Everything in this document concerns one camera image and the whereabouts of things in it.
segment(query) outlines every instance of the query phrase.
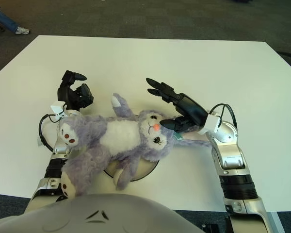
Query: white belly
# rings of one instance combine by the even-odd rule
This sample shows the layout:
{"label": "white belly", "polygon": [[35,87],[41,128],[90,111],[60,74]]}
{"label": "white belly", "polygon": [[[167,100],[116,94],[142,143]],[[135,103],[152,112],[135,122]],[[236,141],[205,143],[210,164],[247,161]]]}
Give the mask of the white belly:
{"label": "white belly", "polygon": [[129,120],[109,122],[106,133],[100,139],[112,156],[134,149],[140,141],[138,122]]}

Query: person's leg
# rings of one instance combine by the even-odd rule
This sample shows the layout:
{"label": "person's leg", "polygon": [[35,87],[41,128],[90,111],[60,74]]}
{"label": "person's leg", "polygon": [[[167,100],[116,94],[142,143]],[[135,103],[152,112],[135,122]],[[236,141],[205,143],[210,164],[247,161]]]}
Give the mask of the person's leg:
{"label": "person's leg", "polygon": [[15,33],[19,25],[0,11],[0,23],[11,32]]}

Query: stuffed animal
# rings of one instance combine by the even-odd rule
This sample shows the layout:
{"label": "stuffed animal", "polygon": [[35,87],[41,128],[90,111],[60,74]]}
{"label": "stuffed animal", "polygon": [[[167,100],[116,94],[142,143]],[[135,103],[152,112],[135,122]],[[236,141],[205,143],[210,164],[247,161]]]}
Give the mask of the stuffed animal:
{"label": "stuffed animal", "polygon": [[85,147],[62,169],[62,190],[69,198],[84,194],[93,176],[114,160],[119,164],[113,181],[118,190],[123,190],[134,176],[140,158],[158,161],[174,144],[210,146],[207,141],[177,140],[173,130],[160,125],[167,116],[159,111],[144,110],[135,115],[119,94],[113,94],[111,102],[116,117],[70,116],[60,122],[59,137],[69,147]]}

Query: pink nose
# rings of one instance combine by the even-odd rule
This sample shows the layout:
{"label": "pink nose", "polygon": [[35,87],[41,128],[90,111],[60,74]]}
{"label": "pink nose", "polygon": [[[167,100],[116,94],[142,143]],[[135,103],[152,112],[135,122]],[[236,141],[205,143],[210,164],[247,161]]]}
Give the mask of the pink nose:
{"label": "pink nose", "polygon": [[160,130],[161,127],[159,124],[155,124],[155,125],[153,125],[153,128],[155,131],[158,131],[158,130]]}

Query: black cable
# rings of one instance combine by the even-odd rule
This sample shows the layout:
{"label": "black cable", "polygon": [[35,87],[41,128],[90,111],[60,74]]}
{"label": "black cable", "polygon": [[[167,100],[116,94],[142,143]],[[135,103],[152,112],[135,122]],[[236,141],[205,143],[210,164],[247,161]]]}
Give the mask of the black cable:
{"label": "black cable", "polygon": [[[66,104],[63,106],[63,111],[60,112],[58,115],[61,115],[64,111],[65,111],[65,106]],[[49,118],[51,122],[53,123],[57,123],[58,121],[60,121],[62,118],[60,117],[57,121],[53,121],[50,117],[51,116],[56,116],[55,114],[45,114],[41,120],[40,120],[40,123],[39,123],[39,136],[40,136],[40,139],[41,139],[41,142],[43,143],[44,146],[46,146],[51,152],[53,152],[53,148],[49,145],[49,143],[47,142],[47,140],[45,139],[45,137],[43,136],[42,134],[42,123],[43,121],[46,119],[46,118]]]}
{"label": "black cable", "polygon": [[210,110],[209,114],[211,114],[211,113],[212,113],[212,112],[213,112],[217,107],[219,107],[219,106],[223,106],[223,108],[222,108],[222,112],[221,112],[221,116],[220,116],[220,123],[219,123],[219,126],[220,126],[221,123],[222,123],[222,116],[223,116],[223,113],[224,113],[224,108],[227,108],[228,111],[229,111],[229,113],[231,114],[231,117],[232,117],[232,120],[233,120],[233,125],[234,125],[235,128],[237,129],[237,122],[236,122],[235,114],[234,114],[234,112],[233,112],[232,107],[229,106],[227,103],[219,103],[219,104],[217,104],[216,106],[214,106],[214,107]]}
{"label": "black cable", "polygon": [[44,146],[46,146],[51,152],[53,152],[53,148],[48,144],[48,142],[46,141],[45,137],[43,137],[43,134],[42,134],[42,122],[48,118],[49,115],[48,114],[45,114],[41,120],[40,120],[40,123],[39,123],[39,136],[40,136],[40,139],[41,139],[41,142],[43,143]]}

